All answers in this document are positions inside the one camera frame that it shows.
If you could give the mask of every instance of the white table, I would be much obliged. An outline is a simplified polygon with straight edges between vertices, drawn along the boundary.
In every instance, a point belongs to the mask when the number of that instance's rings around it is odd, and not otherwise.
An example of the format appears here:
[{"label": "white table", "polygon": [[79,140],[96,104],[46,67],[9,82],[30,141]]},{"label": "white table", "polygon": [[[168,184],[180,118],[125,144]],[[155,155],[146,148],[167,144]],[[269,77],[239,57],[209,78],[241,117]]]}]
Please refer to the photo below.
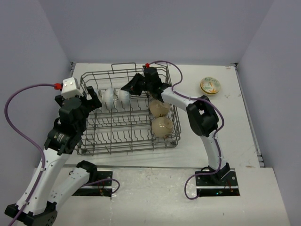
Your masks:
[{"label": "white table", "polygon": [[[75,152],[67,164],[88,160],[98,166],[186,167],[178,169],[112,168],[113,178],[121,183],[112,199],[107,197],[71,197],[58,213],[55,225],[64,226],[289,226],[289,220],[271,168],[260,168],[248,118],[234,67],[180,65],[183,83],[177,90],[192,96],[203,95],[200,80],[217,78],[222,89],[210,100],[225,118],[220,143],[226,160],[235,168],[240,196],[202,197],[188,200],[183,187],[194,169],[208,165],[201,140],[190,129],[187,115],[179,110],[181,141],[174,149],[80,156]],[[73,76],[84,72],[109,70],[110,64],[76,64]],[[173,83],[178,72],[170,67]],[[56,181],[62,182],[71,171],[65,167]],[[195,179],[188,193],[196,193]]]},{"label": "white table", "polygon": [[[57,184],[70,168],[62,169]],[[58,213],[64,226],[289,226],[271,168],[236,168],[240,196],[188,200],[193,169],[112,169],[120,189],[108,197],[73,196]],[[195,195],[195,180],[188,193]]]},{"label": "white table", "polygon": [[[119,68],[133,67],[120,65]],[[232,168],[239,166],[259,167],[245,106],[241,96],[236,71],[233,66],[179,65],[184,79],[176,89],[191,96],[202,96],[199,84],[202,78],[217,78],[221,91],[210,97],[225,118],[225,127],[219,132],[220,144]],[[73,77],[80,79],[85,72],[111,70],[111,64],[76,64]],[[173,83],[180,79],[178,71],[169,66]],[[136,153],[114,153],[94,156],[80,156],[73,153],[67,164],[77,164],[81,160],[96,165],[150,166],[150,167],[204,167],[208,158],[201,139],[190,128],[186,112],[178,109],[182,127],[179,145],[173,149],[157,149]]]}]

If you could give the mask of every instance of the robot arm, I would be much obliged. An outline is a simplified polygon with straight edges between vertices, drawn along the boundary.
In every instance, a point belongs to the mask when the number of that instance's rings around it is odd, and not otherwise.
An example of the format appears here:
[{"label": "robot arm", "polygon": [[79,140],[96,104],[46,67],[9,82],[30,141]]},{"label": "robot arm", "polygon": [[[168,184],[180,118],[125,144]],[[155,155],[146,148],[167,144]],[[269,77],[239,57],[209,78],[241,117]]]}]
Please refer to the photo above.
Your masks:
[{"label": "robot arm", "polygon": [[[155,67],[144,67],[143,74],[144,76],[137,73],[134,78],[121,89],[130,92],[132,95],[140,95],[142,91],[150,92],[153,98],[161,102],[170,103],[186,111],[191,129],[195,134],[200,136],[205,146],[208,155],[209,169],[216,171],[221,161],[220,169],[222,173],[218,174],[218,178],[222,178],[229,172],[230,168],[223,159],[222,151],[221,154],[219,153],[217,134],[214,138],[219,119],[213,107],[203,101],[189,100],[175,94],[170,85],[162,83]],[[202,96],[200,99],[210,101],[206,96]]]},{"label": "robot arm", "polygon": [[[6,215],[14,218],[22,210],[17,220],[25,225],[51,226],[63,203],[77,189],[96,177],[97,167],[82,161],[58,188],[52,189],[61,168],[86,130],[89,113],[102,106],[93,88],[87,87],[87,91],[91,96],[90,100],[87,100],[85,93],[80,92],[76,79],[69,78],[63,81],[62,94],[55,97],[60,105],[59,117],[55,120],[44,144],[45,167],[42,168],[41,161],[20,200],[7,206]],[[41,171],[43,173],[35,186]]]}]

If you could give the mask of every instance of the wire dish rack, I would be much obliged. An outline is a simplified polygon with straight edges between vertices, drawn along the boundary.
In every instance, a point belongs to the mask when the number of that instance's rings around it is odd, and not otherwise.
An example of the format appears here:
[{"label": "wire dish rack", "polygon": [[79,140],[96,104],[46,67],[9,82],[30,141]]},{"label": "wire dish rack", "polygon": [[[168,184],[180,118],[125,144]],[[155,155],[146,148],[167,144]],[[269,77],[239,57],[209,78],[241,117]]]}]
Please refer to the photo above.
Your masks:
[{"label": "wire dish rack", "polygon": [[[162,81],[171,84],[168,65],[156,64]],[[104,93],[108,88],[119,90],[127,84],[136,73],[143,73],[136,63],[112,64],[111,70],[86,72],[80,78],[80,89],[87,93],[87,87],[93,86],[97,92]],[[173,148],[180,140],[181,126],[177,108],[173,105],[166,116],[174,124],[174,130],[167,138],[158,138],[151,129],[154,116],[149,109],[153,100],[148,92],[140,96],[131,96],[130,105],[123,106],[114,93],[114,107],[91,112],[87,119],[87,130],[76,148],[77,154],[95,155],[121,152]]]}]

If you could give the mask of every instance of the white wall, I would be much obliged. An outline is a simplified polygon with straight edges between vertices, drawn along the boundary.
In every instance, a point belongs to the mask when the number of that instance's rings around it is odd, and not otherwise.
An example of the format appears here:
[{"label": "white wall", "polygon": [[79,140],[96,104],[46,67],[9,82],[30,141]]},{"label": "white wall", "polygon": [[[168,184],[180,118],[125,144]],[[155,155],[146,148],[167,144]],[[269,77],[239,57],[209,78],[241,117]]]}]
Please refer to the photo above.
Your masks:
[{"label": "white wall", "polygon": [[[24,86],[61,82],[70,64],[37,0],[1,1],[0,31],[0,225],[7,225],[4,210],[21,197],[40,156],[6,123],[5,102]],[[58,94],[53,88],[35,88],[16,97],[9,108],[13,123],[41,146],[57,116]]]},{"label": "white wall", "polygon": [[238,72],[263,158],[293,226],[300,225],[301,1],[276,0]]},{"label": "white wall", "polygon": [[76,62],[238,62],[273,0],[40,0]]}]

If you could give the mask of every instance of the small bowl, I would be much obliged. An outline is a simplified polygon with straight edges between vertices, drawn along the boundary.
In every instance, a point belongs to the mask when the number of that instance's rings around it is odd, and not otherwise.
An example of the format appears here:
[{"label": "small bowl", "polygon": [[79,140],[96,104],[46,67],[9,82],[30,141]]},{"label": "small bowl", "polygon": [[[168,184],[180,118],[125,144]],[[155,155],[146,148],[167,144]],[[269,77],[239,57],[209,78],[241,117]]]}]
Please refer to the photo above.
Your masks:
[{"label": "small bowl", "polygon": [[123,106],[130,105],[130,93],[124,90],[118,91],[118,100],[122,103]]},{"label": "small bowl", "polygon": [[174,124],[167,117],[159,117],[151,122],[151,128],[157,137],[167,138],[173,132]]},{"label": "small bowl", "polygon": [[212,77],[205,77],[201,81],[201,89],[207,95],[217,94],[221,90],[220,82]]},{"label": "small bowl", "polygon": [[115,88],[108,88],[103,94],[104,106],[111,110],[114,107]]},{"label": "small bowl", "polygon": [[103,94],[102,94],[102,91],[100,89],[97,92],[97,97],[98,97],[99,101],[103,100]]},{"label": "small bowl", "polygon": [[153,100],[150,102],[150,112],[155,116],[155,118],[167,115],[169,110],[169,103],[162,103],[159,100]]}]

